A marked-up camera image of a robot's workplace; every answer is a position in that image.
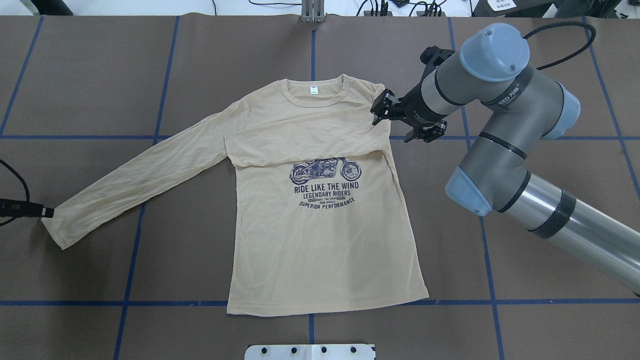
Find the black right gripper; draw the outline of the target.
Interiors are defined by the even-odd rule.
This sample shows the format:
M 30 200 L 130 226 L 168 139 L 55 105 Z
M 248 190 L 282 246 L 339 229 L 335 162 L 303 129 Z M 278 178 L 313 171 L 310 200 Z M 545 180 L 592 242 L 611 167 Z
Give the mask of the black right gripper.
M 421 88 L 413 88 L 398 99 L 390 89 L 384 89 L 373 101 L 370 112 L 375 117 L 398 117 L 412 127 L 404 137 L 404 143 L 422 140 L 430 143 L 444 136 L 446 117 L 430 109 L 423 99 Z

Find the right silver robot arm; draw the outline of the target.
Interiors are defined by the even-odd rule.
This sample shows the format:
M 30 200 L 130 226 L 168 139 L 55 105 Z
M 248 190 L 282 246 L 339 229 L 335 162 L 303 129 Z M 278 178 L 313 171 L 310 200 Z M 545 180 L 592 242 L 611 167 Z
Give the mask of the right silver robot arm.
M 564 135 L 581 111 L 576 96 L 530 64 L 526 37 L 492 23 L 458 51 L 428 47 L 420 60 L 422 77 L 406 95 L 384 89 L 375 98 L 373 125 L 401 121 L 412 128 L 405 142 L 432 142 L 447 116 L 480 101 L 492 114 L 446 183 L 447 196 L 481 217 L 505 214 L 638 294 L 638 231 L 524 166 L 538 141 Z

